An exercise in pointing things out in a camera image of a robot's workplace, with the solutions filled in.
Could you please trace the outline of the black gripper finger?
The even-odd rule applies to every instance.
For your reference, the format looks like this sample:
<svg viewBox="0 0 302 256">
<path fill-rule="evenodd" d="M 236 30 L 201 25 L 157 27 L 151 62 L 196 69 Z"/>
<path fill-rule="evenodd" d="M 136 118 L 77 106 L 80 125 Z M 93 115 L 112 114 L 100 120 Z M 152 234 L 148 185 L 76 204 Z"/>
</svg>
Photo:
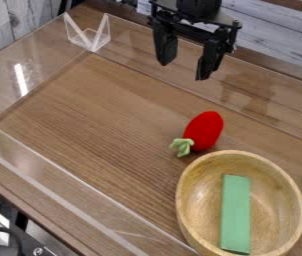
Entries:
<svg viewBox="0 0 302 256">
<path fill-rule="evenodd" d="M 172 62 L 177 54 L 177 36 L 173 27 L 159 20 L 152 22 L 153 45 L 156 59 L 165 66 Z"/>
<path fill-rule="evenodd" d="M 205 80 L 219 68 L 225 53 L 225 43 L 216 37 L 211 37 L 203 45 L 203 54 L 197 60 L 196 80 Z"/>
</svg>

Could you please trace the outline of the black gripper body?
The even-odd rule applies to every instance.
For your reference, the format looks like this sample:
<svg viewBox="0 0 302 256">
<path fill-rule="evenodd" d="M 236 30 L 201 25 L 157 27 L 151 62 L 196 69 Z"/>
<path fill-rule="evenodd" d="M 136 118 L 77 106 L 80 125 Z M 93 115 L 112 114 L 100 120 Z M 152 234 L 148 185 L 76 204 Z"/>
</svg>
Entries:
<svg viewBox="0 0 302 256">
<path fill-rule="evenodd" d="M 216 37 L 225 43 L 225 52 L 235 49 L 241 23 L 220 10 L 221 0 L 149 0 L 149 23 L 155 20 L 169 24 L 173 32 L 204 43 Z"/>
</svg>

